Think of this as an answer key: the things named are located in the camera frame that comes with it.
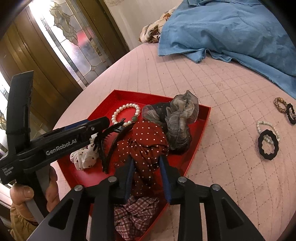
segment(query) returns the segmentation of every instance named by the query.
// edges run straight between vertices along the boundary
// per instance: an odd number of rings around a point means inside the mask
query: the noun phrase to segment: red tray
[[[107,116],[111,119],[114,111],[119,106],[122,106],[127,103],[136,103],[141,109],[147,104],[156,104],[158,102],[170,102],[172,98],[158,95],[151,95],[145,93],[131,92],[131,91],[121,91],[114,90],[110,93],[105,100],[92,112],[88,117],[88,120],[94,120],[102,116]],[[211,107],[199,105],[198,118],[195,123],[189,125],[189,129],[192,135],[192,141],[189,150],[183,155],[169,155],[168,162],[171,166],[177,167],[181,175],[186,175],[195,152],[197,151],[198,145],[201,141],[202,135],[204,133],[207,121],[210,115]],[[134,108],[125,109],[123,112],[119,113],[117,120],[121,118],[126,118],[130,120],[135,111]],[[115,135],[112,135],[106,142],[107,148],[110,147]],[[102,172],[102,165],[98,161],[92,168],[85,169],[83,171],[76,170],[73,163],[70,161],[70,155],[65,156],[58,160],[58,164],[69,183],[70,187],[73,188],[77,184],[81,184],[84,187],[90,187],[93,185],[99,184],[103,179],[107,178],[114,174],[114,168],[110,165],[110,173],[105,174]],[[142,237],[136,238],[136,241],[141,241],[152,227],[156,224],[159,217],[163,214],[168,204],[166,203],[163,195],[160,195],[160,204],[158,213],[155,215],[155,218],[152,220],[148,230],[142,235]],[[117,236],[117,241],[123,240],[120,236]]]

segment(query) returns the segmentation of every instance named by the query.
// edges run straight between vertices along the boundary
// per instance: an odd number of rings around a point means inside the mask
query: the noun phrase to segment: human hand
[[[53,167],[50,167],[50,182],[45,192],[47,200],[47,210],[51,212],[53,208],[59,203],[59,189],[57,185],[57,174]],[[17,212],[28,221],[35,222],[32,213],[29,211],[26,201],[33,199],[34,191],[29,186],[24,186],[15,183],[10,189],[10,197],[12,200],[12,207],[15,207]]]

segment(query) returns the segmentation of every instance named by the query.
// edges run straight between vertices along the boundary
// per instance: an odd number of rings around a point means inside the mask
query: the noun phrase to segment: brown sleeve
[[[26,241],[38,225],[24,219],[13,204],[10,208],[10,218],[12,228],[10,234],[16,241]]]

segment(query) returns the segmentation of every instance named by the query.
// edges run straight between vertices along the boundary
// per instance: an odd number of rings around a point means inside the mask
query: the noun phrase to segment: metal screw
[[[213,184],[212,185],[213,190],[215,191],[219,191],[221,189],[221,187],[218,184]]]
[[[186,177],[179,177],[178,178],[178,182],[180,182],[180,183],[185,183],[186,181],[187,181]]]
[[[77,185],[77,186],[74,187],[75,191],[81,191],[82,189],[83,189],[82,185]]]
[[[109,181],[110,183],[113,183],[113,182],[116,182],[116,181],[117,181],[117,178],[114,177],[114,176],[111,176],[111,177],[108,178],[108,181]]]

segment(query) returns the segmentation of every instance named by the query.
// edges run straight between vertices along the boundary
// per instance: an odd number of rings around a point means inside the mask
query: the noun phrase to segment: green bead
[[[131,119],[133,122],[137,122],[138,121],[138,117],[137,116],[133,116]]]

